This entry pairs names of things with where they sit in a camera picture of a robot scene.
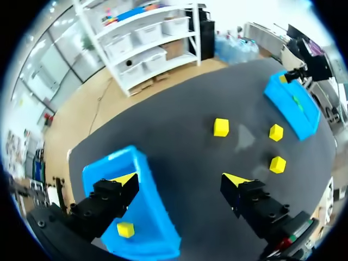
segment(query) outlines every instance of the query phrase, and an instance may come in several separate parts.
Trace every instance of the shelf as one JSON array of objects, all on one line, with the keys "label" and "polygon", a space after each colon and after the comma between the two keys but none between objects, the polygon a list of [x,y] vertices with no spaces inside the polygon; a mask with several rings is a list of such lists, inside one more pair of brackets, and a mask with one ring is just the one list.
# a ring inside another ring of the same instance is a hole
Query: shelf
[{"label": "shelf", "polygon": [[179,10],[179,9],[193,8],[193,7],[194,7],[193,4],[173,5],[170,7],[161,7],[161,8],[151,10],[151,11],[146,11],[146,12],[141,13],[141,14],[133,15],[125,20],[122,20],[122,21],[117,22],[117,23],[112,23],[112,24],[106,26],[100,33],[98,33],[96,35],[96,38],[99,39],[100,37],[103,37],[104,35],[110,33],[111,31],[113,31],[117,28],[124,26],[125,24],[128,24],[130,22],[133,22],[135,20],[138,20],[138,19],[141,19],[144,17],[148,17],[150,15],[160,14],[160,13],[169,12],[169,11],[173,11],[173,10]]},{"label": "shelf", "polygon": [[132,51],[125,53],[121,57],[111,61],[111,65],[116,66],[117,64],[129,59],[130,57],[133,57],[133,56],[135,56],[139,53],[142,53],[148,49],[165,44],[167,42],[171,42],[171,41],[175,41],[175,40],[179,40],[179,39],[183,39],[183,38],[188,38],[191,36],[196,36],[196,33],[195,32],[187,32],[187,33],[179,34],[179,35],[163,35],[163,38],[161,38],[160,40],[158,40],[156,42],[152,42],[152,43],[149,43],[146,45],[135,46]]},{"label": "shelf", "polygon": [[179,57],[173,58],[173,59],[167,61],[166,64],[162,68],[160,68],[154,72],[150,72],[150,71],[145,70],[146,74],[143,77],[137,79],[136,81],[132,82],[131,84],[126,85],[125,89],[128,91],[129,89],[133,88],[134,86],[136,86],[136,85],[138,85],[138,84],[140,84],[140,83],[142,83],[142,82],[144,82],[152,77],[155,77],[156,75],[159,75],[161,73],[164,73],[166,71],[174,69],[178,66],[192,63],[193,61],[197,61],[197,56],[194,56],[191,53],[186,53],[186,54],[181,55]]}]

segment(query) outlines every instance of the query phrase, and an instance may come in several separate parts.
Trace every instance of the cardboard box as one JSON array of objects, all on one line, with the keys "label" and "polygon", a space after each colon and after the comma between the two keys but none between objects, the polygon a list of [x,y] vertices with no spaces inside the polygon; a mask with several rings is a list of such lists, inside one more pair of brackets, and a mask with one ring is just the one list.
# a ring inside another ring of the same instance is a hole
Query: cardboard box
[{"label": "cardboard box", "polygon": [[154,77],[155,82],[159,82],[160,80],[165,80],[169,77],[169,72],[161,73]]},{"label": "cardboard box", "polygon": [[167,60],[171,60],[184,54],[183,39],[167,42],[161,45],[161,48],[167,51]]},{"label": "cardboard box", "polygon": [[143,89],[151,86],[152,84],[153,84],[153,79],[149,79],[149,80],[142,82],[142,83],[136,85],[135,87],[131,88],[129,90],[129,93],[131,96],[136,95],[136,94],[140,93]]}]

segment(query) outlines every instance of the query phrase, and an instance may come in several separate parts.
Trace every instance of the cable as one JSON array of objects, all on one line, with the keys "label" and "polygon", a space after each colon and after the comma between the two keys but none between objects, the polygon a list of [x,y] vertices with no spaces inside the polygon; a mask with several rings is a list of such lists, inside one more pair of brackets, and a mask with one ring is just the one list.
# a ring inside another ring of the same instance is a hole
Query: cable
[{"label": "cable", "polygon": [[97,101],[98,101],[97,110],[96,110],[96,113],[95,113],[94,118],[93,118],[93,120],[92,120],[91,127],[89,128],[88,136],[91,135],[92,127],[93,127],[94,122],[95,122],[95,120],[96,120],[96,118],[97,118],[97,115],[98,115],[98,113],[99,113],[100,104],[101,104],[101,102],[102,102],[102,100],[103,100],[105,94],[107,93],[107,90],[108,90],[108,88],[110,87],[112,81],[113,81],[113,79],[110,78],[110,79],[109,79],[109,83],[108,83],[107,87],[104,89],[102,96],[99,97],[99,98],[97,99]]}]

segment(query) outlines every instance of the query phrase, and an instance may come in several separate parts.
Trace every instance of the desk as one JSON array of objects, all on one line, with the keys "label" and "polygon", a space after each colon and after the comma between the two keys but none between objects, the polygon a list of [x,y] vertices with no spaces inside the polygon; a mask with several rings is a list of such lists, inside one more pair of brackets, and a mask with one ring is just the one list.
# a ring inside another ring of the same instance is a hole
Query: desk
[{"label": "desk", "polygon": [[[299,142],[282,114],[263,95],[269,77],[283,70],[274,59],[206,73],[125,110],[75,147],[69,168],[76,202],[84,198],[82,169],[127,145],[148,156],[171,221],[182,237],[180,260],[256,260],[266,246],[220,193],[223,172],[266,183],[290,215],[312,213],[331,177],[335,143],[321,117],[314,136]],[[214,137],[216,117],[229,119],[225,138]],[[284,138],[268,138],[270,127]],[[286,171],[268,170],[280,155]]]}]

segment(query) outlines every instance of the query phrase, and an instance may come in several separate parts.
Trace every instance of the yellow cube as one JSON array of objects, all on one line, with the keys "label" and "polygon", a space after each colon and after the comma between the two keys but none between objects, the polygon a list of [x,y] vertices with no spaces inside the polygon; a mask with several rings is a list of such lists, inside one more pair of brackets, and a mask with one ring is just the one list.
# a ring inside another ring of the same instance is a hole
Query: yellow cube
[{"label": "yellow cube", "polygon": [[273,171],[276,174],[283,173],[285,170],[285,166],[287,164],[287,161],[280,156],[277,156],[272,159],[271,165],[270,165],[270,171]]},{"label": "yellow cube", "polygon": [[134,236],[134,225],[132,223],[121,222],[117,224],[117,231],[119,235],[124,238]]},{"label": "yellow cube", "polygon": [[270,129],[269,137],[272,140],[280,141],[283,138],[283,133],[284,133],[284,129],[278,124],[274,124],[272,128]]},{"label": "yellow cube", "polygon": [[227,119],[215,119],[214,136],[226,137],[229,132],[229,122]]},{"label": "yellow cube", "polygon": [[288,83],[288,80],[286,79],[285,75],[280,75],[279,76],[279,81],[281,83]]}]

